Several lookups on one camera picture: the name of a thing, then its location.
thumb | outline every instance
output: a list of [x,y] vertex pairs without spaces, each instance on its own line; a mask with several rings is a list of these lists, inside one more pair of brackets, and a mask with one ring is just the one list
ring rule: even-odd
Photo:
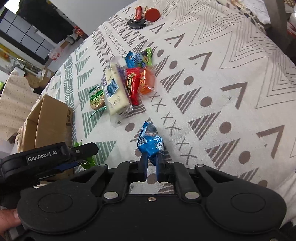
[[0,210],[0,233],[21,225],[16,209]]

robotic arm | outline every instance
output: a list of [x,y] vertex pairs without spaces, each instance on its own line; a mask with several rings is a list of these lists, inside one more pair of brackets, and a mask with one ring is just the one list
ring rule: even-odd
[[1,160],[2,197],[20,193],[10,207],[17,204],[22,221],[15,240],[290,240],[279,231],[286,204],[276,192],[203,164],[168,163],[161,154],[157,181],[172,183],[174,194],[128,193],[131,183],[146,180],[147,153],[31,188],[61,164],[97,151],[94,143],[73,149],[59,143]]

bed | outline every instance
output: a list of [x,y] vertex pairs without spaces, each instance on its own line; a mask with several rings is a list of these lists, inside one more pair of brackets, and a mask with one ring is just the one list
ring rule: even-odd
[[[161,18],[142,30],[127,20],[138,5]],[[119,127],[89,107],[114,56],[153,49],[155,91]],[[296,217],[296,67],[248,18],[215,0],[136,1],[99,26],[56,72],[48,94],[74,109],[73,142],[94,142],[97,164],[139,160],[145,121],[164,138],[165,160],[198,163],[277,191],[287,203],[284,223]],[[132,193],[172,193],[148,166]]]

red round lid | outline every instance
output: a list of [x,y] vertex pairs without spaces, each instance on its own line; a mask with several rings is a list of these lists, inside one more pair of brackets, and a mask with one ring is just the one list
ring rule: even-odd
[[160,18],[160,12],[156,8],[150,8],[145,13],[145,19],[147,21],[155,22]]

orange snack package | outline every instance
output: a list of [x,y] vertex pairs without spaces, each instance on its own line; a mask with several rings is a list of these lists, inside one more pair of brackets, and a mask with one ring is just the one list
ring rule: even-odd
[[141,79],[140,79],[140,87],[139,93],[142,95],[146,95],[153,91],[155,84],[155,75],[152,70],[148,67],[145,67],[141,70]]

